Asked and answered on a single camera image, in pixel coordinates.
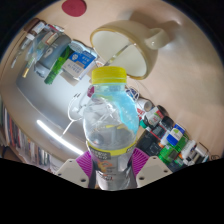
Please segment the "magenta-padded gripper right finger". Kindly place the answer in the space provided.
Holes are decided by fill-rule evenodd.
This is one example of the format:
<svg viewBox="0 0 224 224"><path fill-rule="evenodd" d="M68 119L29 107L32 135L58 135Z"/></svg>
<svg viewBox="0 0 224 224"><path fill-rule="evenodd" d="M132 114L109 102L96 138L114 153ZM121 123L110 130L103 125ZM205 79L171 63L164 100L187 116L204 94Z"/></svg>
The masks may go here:
<svg viewBox="0 0 224 224"><path fill-rule="evenodd" d="M135 148L133 151L131 166L138 188L146 186L172 173L157 156L149 157L138 148Z"/></svg>

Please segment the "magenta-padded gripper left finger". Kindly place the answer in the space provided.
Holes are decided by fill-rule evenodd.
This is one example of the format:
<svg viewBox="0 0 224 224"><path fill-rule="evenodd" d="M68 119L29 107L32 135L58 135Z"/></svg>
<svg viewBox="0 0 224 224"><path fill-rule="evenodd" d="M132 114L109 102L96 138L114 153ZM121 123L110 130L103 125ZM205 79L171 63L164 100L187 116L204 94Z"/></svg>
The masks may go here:
<svg viewBox="0 0 224 224"><path fill-rule="evenodd" d="M56 175L81 187L95 188L96 173L88 151L76 159L68 159Z"/></svg>

